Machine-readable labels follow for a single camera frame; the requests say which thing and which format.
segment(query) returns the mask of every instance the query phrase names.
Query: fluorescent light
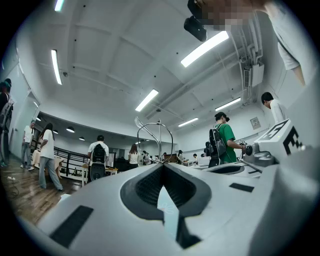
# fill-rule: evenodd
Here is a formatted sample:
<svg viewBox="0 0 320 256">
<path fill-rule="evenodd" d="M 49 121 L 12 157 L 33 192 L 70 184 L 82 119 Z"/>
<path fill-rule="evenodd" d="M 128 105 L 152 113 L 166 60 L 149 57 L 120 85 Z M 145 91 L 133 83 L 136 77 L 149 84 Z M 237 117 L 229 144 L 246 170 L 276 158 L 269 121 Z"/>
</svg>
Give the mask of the fluorescent light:
<svg viewBox="0 0 320 256">
<path fill-rule="evenodd" d="M 54 69 L 56 81 L 58 82 L 59 85 L 62 85 L 62 81 L 59 73 L 57 50 L 51 50 L 51 56 L 52 56 L 52 63 L 53 63 L 53 69 Z"/>
<path fill-rule="evenodd" d="M 239 101 L 241 101 L 241 98 L 236 98 L 235 100 L 233 100 L 233 101 L 231 101 L 231 102 L 229 102 L 229 103 L 227 103 L 227 104 L 224 104 L 223 106 L 217 107 L 217 108 L 215 109 L 215 111 L 222 110 L 222 109 L 224 109 L 224 108 L 226 108 L 226 107 L 229 107 L 230 105 L 235 104 L 235 103 L 237 103 L 237 102 L 239 102 Z"/>
<path fill-rule="evenodd" d="M 218 44 L 222 43 L 224 40 L 229 38 L 228 33 L 226 31 L 221 31 L 220 33 L 216 34 L 215 36 L 211 37 L 209 40 L 201 44 L 197 49 L 191 52 L 187 57 L 185 57 L 181 64 L 184 67 L 188 67 L 192 62 L 196 59 L 204 55 L 206 52 L 211 50 L 213 47 L 217 46 Z"/>
<path fill-rule="evenodd" d="M 56 12 L 60 12 L 61 11 L 62 6 L 64 5 L 64 1 L 65 0 L 56 0 L 56 4 L 55 4 L 55 7 L 54 7 L 54 10 Z"/>
<path fill-rule="evenodd" d="M 158 93 L 157 90 L 153 89 L 135 110 L 140 112 Z"/>
<path fill-rule="evenodd" d="M 199 118 L 196 117 L 196 118 L 194 118 L 194 119 L 192 119 L 192 120 L 189 120 L 189 121 L 187 121 L 187 122 L 184 122 L 184 123 L 182 123 L 182 124 L 179 124 L 178 126 L 179 126 L 179 127 L 185 126 L 185 125 L 190 124 L 190 123 L 192 123 L 192 122 L 194 122 L 194 121 L 197 121 L 198 119 L 199 119 Z"/>
</svg>

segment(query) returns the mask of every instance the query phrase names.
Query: black stripe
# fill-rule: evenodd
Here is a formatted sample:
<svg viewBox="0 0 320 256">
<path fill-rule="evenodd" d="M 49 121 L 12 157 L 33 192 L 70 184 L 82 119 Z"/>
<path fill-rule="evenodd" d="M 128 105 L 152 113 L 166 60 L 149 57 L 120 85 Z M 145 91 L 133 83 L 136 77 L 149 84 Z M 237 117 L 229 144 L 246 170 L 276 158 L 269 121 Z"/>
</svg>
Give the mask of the black stripe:
<svg viewBox="0 0 320 256">
<path fill-rule="evenodd" d="M 236 190 L 247 191 L 250 193 L 254 190 L 253 186 L 247 186 L 247 185 L 242 185 L 242 184 L 238 184 L 238 183 L 232 183 L 229 187 L 234 188 Z"/>
<path fill-rule="evenodd" d="M 80 229 L 86 223 L 94 209 L 80 205 L 69 217 L 50 235 L 52 240 L 68 248 Z"/>
</svg>

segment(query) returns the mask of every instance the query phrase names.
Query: backpack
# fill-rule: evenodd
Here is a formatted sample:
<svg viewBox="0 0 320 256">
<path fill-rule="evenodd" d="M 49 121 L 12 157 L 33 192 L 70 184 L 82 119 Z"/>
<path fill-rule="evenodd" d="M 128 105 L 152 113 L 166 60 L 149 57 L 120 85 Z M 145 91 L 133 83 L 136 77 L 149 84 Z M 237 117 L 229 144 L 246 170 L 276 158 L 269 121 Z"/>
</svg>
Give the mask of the backpack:
<svg viewBox="0 0 320 256">
<path fill-rule="evenodd" d="M 92 152 L 92 162 L 93 163 L 104 163 L 106 159 L 106 151 L 101 146 L 101 144 L 97 144 Z"/>
<path fill-rule="evenodd" d="M 226 145 L 224 144 L 222 137 L 220 135 L 219 129 L 222 123 L 218 124 L 213 129 L 209 131 L 209 151 L 211 157 L 222 158 L 222 156 L 227 152 Z"/>
<path fill-rule="evenodd" d="M 3 106 L 1 112 L 0 112 L 0 127 L 4 130 L 4 128 L 7 126 L 9 128 L 10 126 L 10 120 L 11 120 L 11 114 L 14 109 L 13 103 L 10 100 L 10 96 L 6 94 L 7 103 Z"/>
</svg>

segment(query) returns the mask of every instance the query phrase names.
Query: blue jeans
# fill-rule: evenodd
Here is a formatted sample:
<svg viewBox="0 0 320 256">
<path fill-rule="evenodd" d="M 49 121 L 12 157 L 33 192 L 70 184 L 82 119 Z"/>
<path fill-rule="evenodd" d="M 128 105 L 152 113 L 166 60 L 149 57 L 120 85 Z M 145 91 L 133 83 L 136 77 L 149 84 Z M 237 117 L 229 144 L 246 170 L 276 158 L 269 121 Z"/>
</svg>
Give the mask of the blue jeans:
<svg viewBox="0 0 320 256">
<path fill-rule="evenodd" d="M 31 151 L 29 147 L 29 142 L 24 142 L 22 144 L 22 149 L 21 149 L 21 164 L 23 167 L 25 167 L 25 154 L 26 154 L 26 163 L 28 169 L 31 168 Z"/>
</svg>

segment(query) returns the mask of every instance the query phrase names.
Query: black backpack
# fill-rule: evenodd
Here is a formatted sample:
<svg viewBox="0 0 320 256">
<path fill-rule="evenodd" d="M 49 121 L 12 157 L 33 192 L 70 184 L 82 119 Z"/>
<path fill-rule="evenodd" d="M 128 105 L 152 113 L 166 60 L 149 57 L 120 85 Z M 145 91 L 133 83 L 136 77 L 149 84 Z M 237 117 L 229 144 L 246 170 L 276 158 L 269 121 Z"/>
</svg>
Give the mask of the black backpack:
<svg viewBox="0 0 320 256">
<path fill-rule="evenodd" d="M 101 146 L 101 144 L 98 144 L 94 147 L 92 152 L 92 162 L 93 163 L 104 163 L 106 159 L 106 151 Z"/>
<path fill-rule="evenodd" d="M 221 138 L 219 129 L 223 124 L 220 123 L 213 129 L 209 131 L 209 152 L 212 158 L 222 158 L 222 156 L 227 152 L 226 145 Z"/>
</svg>

